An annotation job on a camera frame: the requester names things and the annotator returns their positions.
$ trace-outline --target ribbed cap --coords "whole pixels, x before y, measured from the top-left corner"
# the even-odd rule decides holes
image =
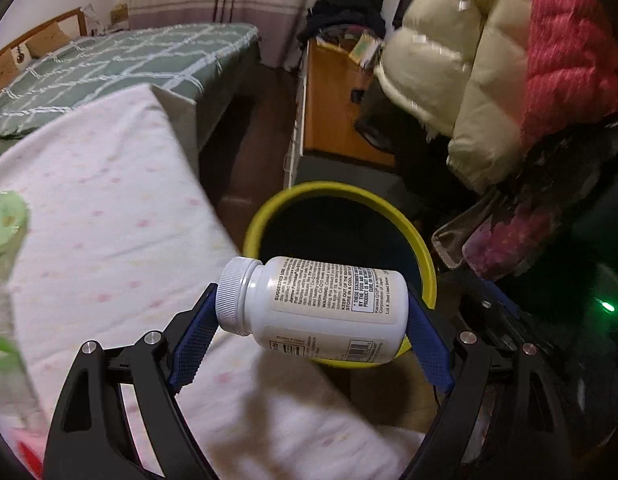
[[[241,326],[240,302],[244,301],[252,270],[258,265],[262,265],[259,260],[236,256],[224,267],[215,296],[215,315],[223,330],[249,335]]]

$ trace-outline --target supplement bottle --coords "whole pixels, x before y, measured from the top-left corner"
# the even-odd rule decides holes
[[[295,356],[386,363],[407,327],[407,285],[394,270],[277,256],[237,256],[222,272],[220,327]]]

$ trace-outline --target beige label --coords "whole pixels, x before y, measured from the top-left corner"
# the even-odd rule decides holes
[[[382,351],[386,352],[387,342],[384,339],[321,334],[275,326],[265,326],[262,337],[260,344],[269,350],[298,357],[358,363],[387,360],[380,360]]]
[[[272,307],[282,312],[393,323],[391,271],[286,258]]]

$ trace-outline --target green light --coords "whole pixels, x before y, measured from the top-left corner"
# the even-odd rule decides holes
[[[602,308],[604,308],[607,312],[615,312],[615,307],[611,303],[607,303],[606,301],[598,300],[598,298],[596,298],[596,301],[600,305],[602,305]]]

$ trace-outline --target yellow bucket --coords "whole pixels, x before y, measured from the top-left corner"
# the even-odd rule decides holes
[[[249,225],[243,254],[265,263],[274,256],[291,256],[399,270],[420,285],[426,306],[436,306],[433,261],[413,224],[386,200],[348,184],[307,182],[271,197]],[[398,355],[410,348],[405,337]],[[316,361],[340,368],[377,366]]]

